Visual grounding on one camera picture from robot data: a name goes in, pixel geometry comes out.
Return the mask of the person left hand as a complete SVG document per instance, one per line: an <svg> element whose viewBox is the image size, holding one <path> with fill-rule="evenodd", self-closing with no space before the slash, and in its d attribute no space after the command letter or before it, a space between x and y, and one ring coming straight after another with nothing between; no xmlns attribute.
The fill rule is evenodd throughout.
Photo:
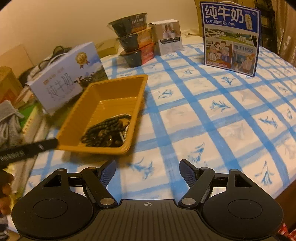
<svg viewBox="0 0 296 241"><path fill-rule="evenodd" d="M6 216L11 213L11 184L14 180L12 174L1 170L1 214Z"/></svg>

